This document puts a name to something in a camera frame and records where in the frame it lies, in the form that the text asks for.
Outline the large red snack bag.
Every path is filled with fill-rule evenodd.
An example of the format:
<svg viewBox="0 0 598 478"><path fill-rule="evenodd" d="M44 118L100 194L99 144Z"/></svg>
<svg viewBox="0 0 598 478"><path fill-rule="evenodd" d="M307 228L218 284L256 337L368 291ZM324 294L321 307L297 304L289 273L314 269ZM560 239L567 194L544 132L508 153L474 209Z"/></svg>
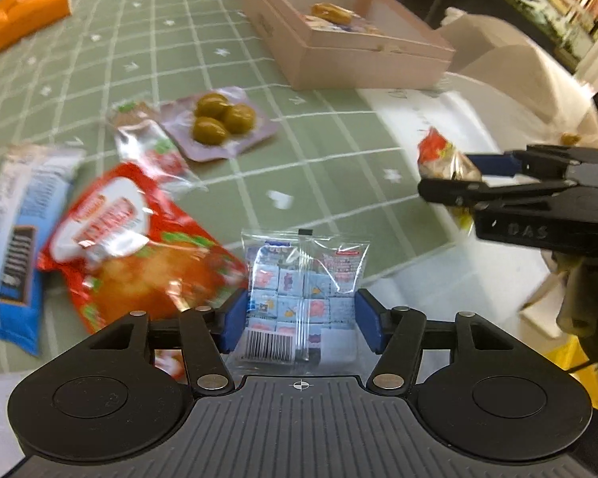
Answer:
<svg viewBox="0 0 598 478"><path fill-rule="evenodd" d="M246 280L244 263L132 162L82 193L50 234L37 266L62 274L91 333L132 311L168 319L218 306Z"/></svg>

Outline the blue white snack bag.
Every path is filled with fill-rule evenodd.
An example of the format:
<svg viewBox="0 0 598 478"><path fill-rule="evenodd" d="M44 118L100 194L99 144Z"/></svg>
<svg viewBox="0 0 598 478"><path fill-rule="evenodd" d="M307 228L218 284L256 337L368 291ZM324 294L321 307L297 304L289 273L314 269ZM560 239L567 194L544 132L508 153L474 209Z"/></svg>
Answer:
<svg viewBox="0 0 598 478"><path fill-rule="evenodd" d="M23 143L0 168L0 339L38 353L43 278L37 257L55 230L86 152Z"/></svg>

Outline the clear blue tile snack pack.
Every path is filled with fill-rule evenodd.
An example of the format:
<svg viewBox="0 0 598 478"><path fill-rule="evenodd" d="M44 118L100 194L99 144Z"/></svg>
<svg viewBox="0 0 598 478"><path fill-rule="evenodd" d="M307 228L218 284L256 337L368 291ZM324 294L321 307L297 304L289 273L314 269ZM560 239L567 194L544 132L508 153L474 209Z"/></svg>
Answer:
<svg viewBox="0 0 598 478"><path fill-rule="evenodd" d="M339 370L357 358L354 295L370 243L346 234L246 230L245 367Z"/></svg>

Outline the brown lollipop clear wrapper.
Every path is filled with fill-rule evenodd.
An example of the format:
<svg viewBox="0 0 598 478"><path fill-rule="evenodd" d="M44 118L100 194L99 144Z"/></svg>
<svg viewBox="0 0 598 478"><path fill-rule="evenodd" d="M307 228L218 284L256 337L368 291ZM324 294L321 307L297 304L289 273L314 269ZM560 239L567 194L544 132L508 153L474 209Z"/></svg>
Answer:
<svg viewBox="0 0 598 478"><path fill-rule="evenodd" d="M144 99L117 102L106 115L118 157L138 165L162 191L174 199L193 189L204 189L203 182L185 161L167 135L156 108Z"/></svg>

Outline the small red yellow snack pack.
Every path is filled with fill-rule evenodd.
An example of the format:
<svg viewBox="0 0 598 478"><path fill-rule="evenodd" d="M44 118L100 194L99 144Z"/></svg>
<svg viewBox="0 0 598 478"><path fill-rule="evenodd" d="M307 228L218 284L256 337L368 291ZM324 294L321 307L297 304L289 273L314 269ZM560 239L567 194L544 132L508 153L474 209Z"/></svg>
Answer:
<svg viewBox="0 0 598 478"><path fill-rule="evenodd" d="M434 126L418 143L418 172L422 179L483 180L480 170L466 154L447 140Z"/></svg>

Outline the orange tissue box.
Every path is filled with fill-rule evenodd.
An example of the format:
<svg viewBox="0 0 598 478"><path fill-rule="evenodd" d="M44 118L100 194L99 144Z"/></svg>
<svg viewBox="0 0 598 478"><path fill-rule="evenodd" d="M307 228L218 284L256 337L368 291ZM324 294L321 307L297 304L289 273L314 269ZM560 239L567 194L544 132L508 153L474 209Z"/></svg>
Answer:
<svg viewBox="0 0 598 478"><path fill-rule="evenodd" d="M71 15L71 0L0 0L0 53Z"/></svg>

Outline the pink open gift box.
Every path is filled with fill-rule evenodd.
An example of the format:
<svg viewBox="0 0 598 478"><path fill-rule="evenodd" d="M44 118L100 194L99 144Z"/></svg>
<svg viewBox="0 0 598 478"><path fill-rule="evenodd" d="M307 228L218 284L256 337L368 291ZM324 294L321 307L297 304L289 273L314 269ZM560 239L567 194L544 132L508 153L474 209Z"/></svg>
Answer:
<svg viewBox="0 0 598 478"><path fill-rule="evenodd" d="M321 2L356 18L349 26L315 18ZM429 88L455 55L396 0L244 0L244 12L295 90Z"/></svg>

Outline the green olives purple pack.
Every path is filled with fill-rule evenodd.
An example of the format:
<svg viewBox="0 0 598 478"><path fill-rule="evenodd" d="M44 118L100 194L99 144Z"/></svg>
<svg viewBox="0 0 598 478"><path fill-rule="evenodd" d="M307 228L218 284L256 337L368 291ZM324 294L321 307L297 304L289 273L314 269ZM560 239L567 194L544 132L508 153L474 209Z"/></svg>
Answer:
<svg viewBox="0 0 598 478"><path fill-rule="evenodd" d="M163 102L159 116L180 151L196 163L234 159L278 129L238 86Z"/></svg>

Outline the pastry snack in box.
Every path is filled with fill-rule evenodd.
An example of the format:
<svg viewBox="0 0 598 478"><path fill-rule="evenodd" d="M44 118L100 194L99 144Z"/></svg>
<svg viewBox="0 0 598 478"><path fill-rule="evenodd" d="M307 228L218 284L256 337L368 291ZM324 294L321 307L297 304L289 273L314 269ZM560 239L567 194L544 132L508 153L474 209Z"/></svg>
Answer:
<svg viewBox="0 0 598 478"><path fill-rule="evenodd" d="M314 3L311 15L335 25L349 26L356 18L356 14L342 6L329 2Z"/></svg>

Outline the cream covered chair right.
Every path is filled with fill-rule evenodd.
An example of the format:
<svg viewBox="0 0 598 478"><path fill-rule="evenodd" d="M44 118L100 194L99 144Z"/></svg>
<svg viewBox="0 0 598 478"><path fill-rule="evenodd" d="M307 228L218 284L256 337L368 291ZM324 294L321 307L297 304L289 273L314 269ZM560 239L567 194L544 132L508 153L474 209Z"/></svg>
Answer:
<svg viewBox="0 0 598 478"><path fill-rule="evenodd" d="M455 50L449 71L502 149L530 143L598 148L592 91L513 25L450 6L440 34Z"/></svg>

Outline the green grid tablecloth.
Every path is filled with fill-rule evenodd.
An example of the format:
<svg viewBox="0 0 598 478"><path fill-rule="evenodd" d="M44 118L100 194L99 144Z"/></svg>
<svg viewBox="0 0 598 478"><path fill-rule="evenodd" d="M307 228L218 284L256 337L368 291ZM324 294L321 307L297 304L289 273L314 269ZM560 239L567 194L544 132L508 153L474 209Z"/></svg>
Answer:
<svg viewBox="0 0 598 478"><path fill-rule="evenodd" d="M237 86L276 132L246 150L228 141L225 158L202 148L202 187L178 201L226 247L240 249L251 225L338 232L368 243L372 279L448 244L378 114L353 90L292 90L242 0L75 2L72 18L0 54L0 163L16 141L71 143L87 153L84 189L118 161L111 106L157 100L173 142L190 149L195 96Z"/></svg>

